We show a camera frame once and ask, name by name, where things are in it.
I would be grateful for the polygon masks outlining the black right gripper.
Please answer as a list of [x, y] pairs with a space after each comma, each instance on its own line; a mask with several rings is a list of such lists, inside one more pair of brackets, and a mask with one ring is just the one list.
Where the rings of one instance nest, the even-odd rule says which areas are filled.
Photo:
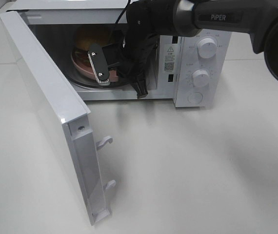
[[154, 32], [146, 29], [128, 29], [110, 33], [103, 47], [108, 65], [117, 69], [120, 78], [127, 81], [137, 93], [137, 99], [148, 95], [145, 66], [154, 50]]

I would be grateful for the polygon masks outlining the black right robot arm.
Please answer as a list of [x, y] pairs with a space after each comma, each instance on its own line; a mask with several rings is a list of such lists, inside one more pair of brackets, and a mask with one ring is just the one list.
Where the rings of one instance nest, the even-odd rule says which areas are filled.
[[143, 68], [161, 35], [193, 37], [203, 29], [246, 33], [278, 80], [278, 0], [138, 0], [124, 9], [123, 40], [103, 47], [109, 68], [147, 95]]

